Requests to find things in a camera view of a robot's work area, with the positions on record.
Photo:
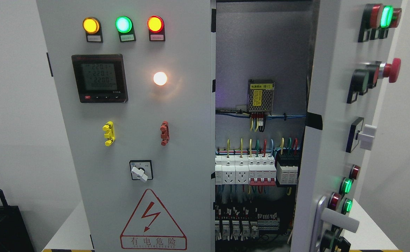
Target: digital power meter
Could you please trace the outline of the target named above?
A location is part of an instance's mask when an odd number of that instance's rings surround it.
[[[73,55],[71,59],[80,102],[128,101],[122,54]]]

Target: gray metal panel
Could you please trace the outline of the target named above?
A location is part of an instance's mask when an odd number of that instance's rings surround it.
[[[349,125],[359,116],[371,124],[381,80],[378,87],[351,105],[346,104],[349,83],[353,71],[363,68],[362,62],[387,60],[394,33],[390,29],[385,40],[357,42],[366,3],[371,2],[322,0],[320,4],[308,111],[322,115],[323,130],[306,127],[292,252],[309,250],[318,200],[338,191],[351,165],[362,163],[364,150],[357,147],[350,154],[345,152]],[[386,4],[399,7],[401,1],[390,0]],[[356,182],[347,195],[350,198],[355,185]]]
[[[311,28],[310,2],[217,3],[216,107],[247,104],[249,79],[275,81],[272,114],[306,114],[306,76]],[[250,132],[248,119],[216,115],[216,146],[239,148],[240,138],[298,137],[304,118],[267,121],[264,133]]]
[[[208,164],[214,150],[210,1],[39,0],[38,8],[96,251],[122,251],[120,234],[147,188],[186,234],[188,250],[209,251],[213,166]],[[119,42],[114,21],[121,15],[132,19],[136,42]],[[164,43],[148,41],[146,22],[152,15],[165,21]],[[88,16],[101,22],[104,43],[86,42],[82,21]],[[81,104],[71,55],[116,53],[124,58],[128,102]],[[168,75],[165,86],[153,83],[157,71]],[[105,147],[102,126],[109,120],[117,139]],[[171,137],[165,147],[160,145],[163,120],[169,122]],[[131,180],[131,159],[151,159],[154,179],[146,184]]]

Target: white wall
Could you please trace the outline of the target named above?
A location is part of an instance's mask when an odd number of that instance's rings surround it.
[[[384,100],[376,110],[378,131],[360,204],[399,249],[410,252],[410,1],[394,56],[402,59],[401,72],[396,83],[382,84]]]
[[[0,188],[41,251],[80,201],[34,1],[0,1]]]

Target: warning triangle sign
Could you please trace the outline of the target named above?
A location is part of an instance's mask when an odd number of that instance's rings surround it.
[[[146,189],[120,235],[123,249],[186,250],[187,238],[160,198]]]

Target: white table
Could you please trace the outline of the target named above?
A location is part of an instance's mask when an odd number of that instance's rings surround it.
[[[355,199],[353,200],[353,207],[349,216],[360,221],[357,233],[342,232],[342,236],[351,242],[351,250],[397,249]],[[93,249],[90,239],[90,228],[86,221],[85,208],[82,201],[69,215],[45,249]]]

